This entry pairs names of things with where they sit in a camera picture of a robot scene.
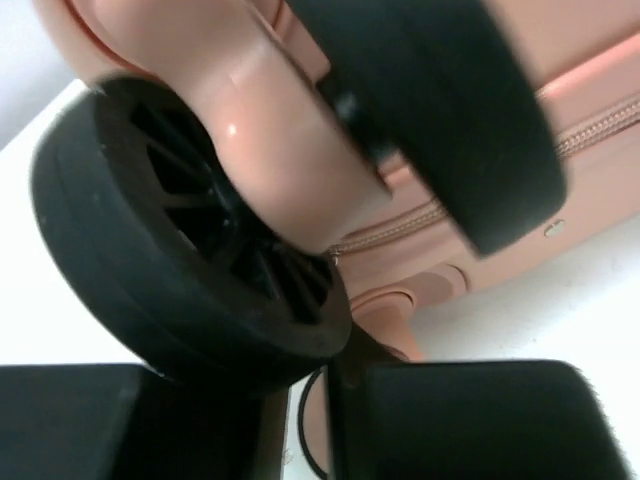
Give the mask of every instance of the black rubber tire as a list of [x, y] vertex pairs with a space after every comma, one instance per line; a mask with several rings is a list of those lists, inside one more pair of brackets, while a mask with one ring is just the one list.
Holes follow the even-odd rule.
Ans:
[[553, 136], [480, 0], [287, 0], [480, 255], [566, 197]]
[[[319, 368], [341, 351], [351, 328], [349, 302], [333, 263], [301, 256], [241, 203], [224, 206], [243, 216], [234, 222], [253, 222], [244, 232], [250, 238], [223, 244], [219, 255], [203, 258], [195, 242], [185, 240], [186, 230], [179, 231], [166, 213], [165, 201], [180, 205], [193, 195], [166, 195], [161, 188], [145, 160], [152, 139], [131, 121], [141, 105], [178, 113], [180, 128], [202, 129], [166, 89], [143, 80], [114, 79], [66, 111], [36, 153], [32, 192], [38, 223], [68, 282], [127, 347], [160, 373], [189, 385], [214, 393], [231, 388], [262, 395]], [[196, 137], [199, 153], [181, 153], [205, 156], [204, 178], [213, 182], [207, 188], [225, 190], [223, 203], [241, 202], [216, 170], [215, 151], [204, 129]], [[172, 145], [190, 148], [178, 140]], [[275, 282], [268, 288], [279, 285], [281, 270], [275, 280], [248, 278], [246, 269], [242, 277], [234, 274], [236, 267], [226, 259], [239, 254], [227, 250], [240, 241], [247, 242], [251, 259], [253, 249], [267, 249], [269, 255], [276, 249], [273, 255], [297, 255], [318, 269], [324, 290], [318, 287], [318, 296], [308, 297], [317, 304], [302, 306], [308, 307], [308, 318], [299, 315], [300, 305], [291, 304], [291, 285], [280, 289], [286, 290], [280, 297], [267, 287], [262, 291], [264, 282]]]

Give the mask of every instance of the black wheel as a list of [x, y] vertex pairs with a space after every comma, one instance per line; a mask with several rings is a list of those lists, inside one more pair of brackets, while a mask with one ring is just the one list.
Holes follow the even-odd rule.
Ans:
[[332, 262], [275, 237], [173, 93], [112, 79], [58, 120], [32, 176], [42, 235], [78, 296], [160, 373], [263, 394], [339, 352]]
[[389, 137], [479, 254], [560, 208], [553, 137], [480, 0], [287, 1], [372, 118], [360, 128]]

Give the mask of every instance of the white background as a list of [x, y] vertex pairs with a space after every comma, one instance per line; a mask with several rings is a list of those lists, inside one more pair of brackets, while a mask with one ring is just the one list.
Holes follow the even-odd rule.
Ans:
[[[0, 1], [0, 28], [1, 149], [72, 74], [41, 31], [30, 2]], [[81, 89], [72, 85], [0, 153], [0, 364], [136, 361], [67, 287], [31, 209], [34, 144]], [[420, 312], [413, 327], [433, 360], [535, 357], [578, 366], [640, 471], [639, 297], [636, 217], [516, 281]], [[298, 385], [294, 406], [299, 391]], [[313, 478], [291, 427], [288, 448], [286, 478]]]

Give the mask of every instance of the metal rivet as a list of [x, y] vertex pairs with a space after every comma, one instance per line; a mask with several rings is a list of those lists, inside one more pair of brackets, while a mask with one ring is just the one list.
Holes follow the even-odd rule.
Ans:
[[549, 237], [555, 237], [556, 235], [560, 235], [563, 232], [566, 224], [567, 222], [565, 222], [564, 220], [558, 220], [553, 222], [544, 231], [544, 236], [549, 238]]

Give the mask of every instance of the suitcase zipper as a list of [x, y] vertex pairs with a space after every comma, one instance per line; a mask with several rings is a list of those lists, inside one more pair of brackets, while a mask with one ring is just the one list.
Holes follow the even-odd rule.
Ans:
[[[561, 157], [568, 158], [639, 121], [640, 95], [635, 95], [560, 134], [558, 153]], [[332, 246], [329, 254], [337, 264], [342, 255], [357, 253], [406, 237], [446, 216], [445, 208], [438, 200], [433, 199], [381, 225], [347, 236], [342, 242]]]

